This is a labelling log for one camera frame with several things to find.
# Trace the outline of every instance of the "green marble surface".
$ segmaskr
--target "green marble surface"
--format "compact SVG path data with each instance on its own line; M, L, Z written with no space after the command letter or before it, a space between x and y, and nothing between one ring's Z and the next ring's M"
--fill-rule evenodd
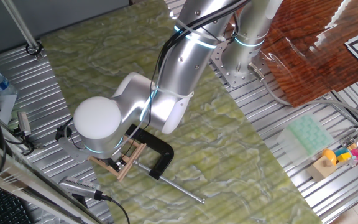
M162 0L148 0L42 38L70 111L92 96L110 97L130 72L151 77L175 21ZM136 166L118 182L94 165L103 189L131 223L321 223L283 168L207 67L168 142L175 157L164 176L206 198L204 205ZM149 167L157 153L139 161ZM109 208L116 223L121 210Z

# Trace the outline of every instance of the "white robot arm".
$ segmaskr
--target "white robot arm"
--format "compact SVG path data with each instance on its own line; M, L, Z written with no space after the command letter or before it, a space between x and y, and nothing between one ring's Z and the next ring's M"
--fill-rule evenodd
M87 153L116 161L121 157L119 151L125 143L123 136L133 123L148 123L165 134L175 130L218 44L216 37L224 33L233 12L246 5L236 41L231 41L224 51L223 62L233 73L247 72L248 64L259 54L281 2L187 0L174 26L173 36L180 41L168 41L164 46L166 51L159 60L160 75L156 84L138 73L130 73L111 99L97 96L77 107L74 125Z

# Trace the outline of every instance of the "wooden table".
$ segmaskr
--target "wooden table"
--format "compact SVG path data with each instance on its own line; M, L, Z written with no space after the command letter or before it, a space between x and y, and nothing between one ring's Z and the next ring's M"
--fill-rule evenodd
M358 59L344 44L355 36L358 1L284 0L262 53L287 100L300 106L358 81Z

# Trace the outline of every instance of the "yellow toy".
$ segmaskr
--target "yellow toy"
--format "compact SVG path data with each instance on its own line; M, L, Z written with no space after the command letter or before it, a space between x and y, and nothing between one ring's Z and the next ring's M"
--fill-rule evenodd
M350 159L352 157L352 155L350 153L344 153L341 154L340 156L338 156L338 161L339 162L345 162L346 160Z
M324 149L322 156L326 156L333 163L334 166L336 165L336 156L334 151L330 149Z

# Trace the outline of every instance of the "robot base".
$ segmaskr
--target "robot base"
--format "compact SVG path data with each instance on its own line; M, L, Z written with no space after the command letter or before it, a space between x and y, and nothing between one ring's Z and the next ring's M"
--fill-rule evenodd
M217 68L218 71L221 73L223 79L227 82L227 84L229 84L233 88L237 88L255 79L255 75L252 72L232 74L224 68L224 65L222 64L222 52L226 48L228 42L229 40L220 43L216 47L216 49L212 53L211 62L214 67ZM260 69L263 74L269 73L270 69L266 65L265 59L260 58L259 55L254 64Z

